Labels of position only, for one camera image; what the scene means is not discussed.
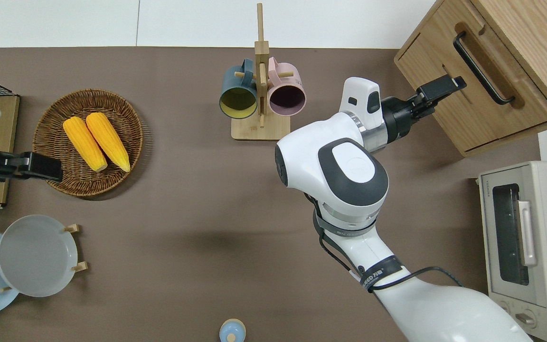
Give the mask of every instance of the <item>corn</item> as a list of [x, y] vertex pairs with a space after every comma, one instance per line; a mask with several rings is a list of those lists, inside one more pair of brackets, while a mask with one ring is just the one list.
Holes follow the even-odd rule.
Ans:
[[74, 116], [65, 120], [63, 129], [90, 169], [98, 172], [107, 167], [103, 153], [80, 117]]
[[128, 152], [107, 117], [103, 113], [92, 113], [85, 123], [109, 159], [122, 170], [130, 172]]

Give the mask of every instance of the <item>table surface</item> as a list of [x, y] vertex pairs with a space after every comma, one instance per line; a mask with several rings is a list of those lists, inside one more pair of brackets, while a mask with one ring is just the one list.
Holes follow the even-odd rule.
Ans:
[[[221, 78], [250, 48], [0, 48], [0, 83], [21, 95], [15, 151], [63, 95], [89, 87], [126, 98], [143, 120], [136, 169], [86, 200], [39, 180], [13, 181], [0, 232], [44, 214], [78, 223], [90, 269], [51, 297], [19, 295], [0, 312], [0, 341], [217, 341], [228, 318], [249, 341], [404, 341], [386, 310], [321, 250], [312, 206], [276, 173], [274, 142], [235, 141], [218, 107]], [[383, 97], [413, 90], [396, 50], [271, 49], [296, 65], [307, 94], [294, 130], [328, 119], [343, 82]], [[409, 270], [442, 266], [486, 291], [478, 173], [538, 160], [532, 136], [463, 159], [432, 117], [375, 157], [390, 188], [377, 221]], [[443, 275], [420, 278], [451, 285]]]

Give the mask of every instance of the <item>oven window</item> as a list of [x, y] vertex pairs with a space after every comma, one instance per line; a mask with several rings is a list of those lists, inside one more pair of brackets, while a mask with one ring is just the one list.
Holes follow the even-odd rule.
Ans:
[[507, 184], [493, 188], [497, 253], [501, 279], [519, 285], [529, 285], [529, 272], [520, 261], [519, 223], [515, 204], [519, 200], [519, 185]]

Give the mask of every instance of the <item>pink mug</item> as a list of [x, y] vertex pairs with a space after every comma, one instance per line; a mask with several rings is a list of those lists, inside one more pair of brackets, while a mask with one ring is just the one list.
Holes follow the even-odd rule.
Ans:
[[[292, 72], [292, 76], [280, 77], [278, 74], [283, 72]], [[290, 63], [278, 63], [270, 57], [267, 73], [271, 81], [267, 91], [269, 109], [279, 115], [299, 113], [305, 106], [305, 91], [297, 68]]]

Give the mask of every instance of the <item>round woven tray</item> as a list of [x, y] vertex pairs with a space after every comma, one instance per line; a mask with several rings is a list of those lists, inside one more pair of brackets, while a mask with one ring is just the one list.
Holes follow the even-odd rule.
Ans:
[[100, 89], [85, 89], [61, 97], [43, 114], [33, 136], [33, 151], [56, 158], [63, 164], [63, 181], [48, 181], [54, 189], [76, 197], [91, 197], [118, 186], [130, 175], [107, 158], [106, 169], [95, 172], [74, 148], [63, 130], [72, 116], [85, 121], [90, 113], [106, 115], [130, 158], [130, 172], [143, 148], [143, 128], [138, 114], [123, 97]]

